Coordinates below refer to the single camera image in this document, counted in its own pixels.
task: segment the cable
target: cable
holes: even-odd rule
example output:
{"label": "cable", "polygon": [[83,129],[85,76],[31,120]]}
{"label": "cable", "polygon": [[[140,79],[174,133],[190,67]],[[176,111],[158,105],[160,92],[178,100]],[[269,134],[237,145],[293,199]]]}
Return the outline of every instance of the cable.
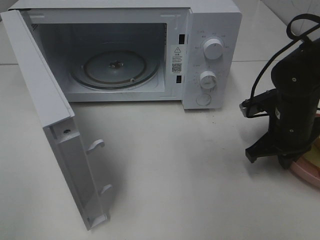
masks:
{"label": "cable", "polygon": [[[302,33],[299,36],[296,36],[292,33],[291,30],[291,25],[294,21],[296,20],[310,20],[313,21],[315,23],[318,23],[316,26],[310,28],[308,31],[305,31],[304,33]],[[265,66],[262,68],[262,70],[260,71],[259,75],[257,76],[257,78],[255,79],[253,85],[252,85],[252,89],[251,89],[251,94],[250,94],[250,99],[249,99],[249,106],[246,109],[246,117],[249,119],[253,119],[253,118],[258,118],[258,117],[264,117],[264,116],[269,116],[267,113],[262,113],[262,114],[258,114],[258,115],[252,115],[250,116],[250,109],[253,103],[253,98],[255,96],[255,91],[257,88],[257,85],[262,77],[262,75],[265,73],[265,71],[268,69],[268,67],[271,65],[271,63],[280,55],[282,54],[284,51],[288,50],[289,48],[291,48],[295,43],[297,43],[300,40],[304,40],[306,43],[311,43],[312,41],[307,37],[307,35],[309,35],[310,33],[314,32],[315,30],[320,28],[320,16],[314,15],[314,14],[308,14],[308,13],[304,13],[304,14],[300,14],[296,17],[294,17],[290,23],[288,24],[287,28],[286,28],[286,34],[290,39],[293,39],[289,44],[287,44],[286,46],[284,46],[282,49],[280,49],[276,54],[274,54],[270,60],[265,64]]]}

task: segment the power knob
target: power knob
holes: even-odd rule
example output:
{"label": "power knob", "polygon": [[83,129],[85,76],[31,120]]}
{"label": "power knob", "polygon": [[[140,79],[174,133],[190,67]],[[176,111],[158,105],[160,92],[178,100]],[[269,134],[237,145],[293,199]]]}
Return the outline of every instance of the power knob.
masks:
{"label": "power knob", "polygon": [[200,86],[203,89],[213,89],[217,85],[217,76],[212,71],[200,74]]}
{"label": "power knob", "polygon": [[224,51],[224,44],[218,38],[211,38],[203,44],[204,55],[207,59],[219,58]]}

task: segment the sticker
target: sticker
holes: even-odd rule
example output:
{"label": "sticker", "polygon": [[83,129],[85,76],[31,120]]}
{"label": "sticker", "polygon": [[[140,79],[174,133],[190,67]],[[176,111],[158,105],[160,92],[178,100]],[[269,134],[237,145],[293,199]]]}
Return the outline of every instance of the sticker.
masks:
{"label": "sticker", "polygon": [[275,116],[277,119],[280,120],[280,112],[279,112],[278,108],[275,108]]}
{"label": "sticker", "polygon": [[172,45],[170,51],[170,68],[172,74],[181,75],[184,70],[186,47],[184,45]]}

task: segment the microwave door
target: microwave door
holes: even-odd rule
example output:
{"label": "microwave door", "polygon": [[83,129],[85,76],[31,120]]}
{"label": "microwave door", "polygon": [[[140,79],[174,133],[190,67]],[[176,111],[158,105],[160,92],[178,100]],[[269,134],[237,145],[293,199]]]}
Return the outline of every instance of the microwave door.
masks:
{"label": "microwave door", "polygon": [[45,136],[89,230],[105,221],[109,210],[112,186],[97,190],[87,158],[104,143],[97,140],[84,148],[75,114],[29,31],[27,24],[31,23],[22,14],[11,10],[1,17]]}

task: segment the microwave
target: microwave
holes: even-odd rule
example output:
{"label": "microwave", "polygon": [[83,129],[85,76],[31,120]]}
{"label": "microwave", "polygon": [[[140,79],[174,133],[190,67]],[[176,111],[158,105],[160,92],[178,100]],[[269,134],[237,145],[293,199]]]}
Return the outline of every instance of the microwave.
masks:
{"label": "microwave", "polygon": [[223,103],[242,14],[231,0],[19,0],[1,14],[43,131],[86,228],[109,219],[69,102]]}

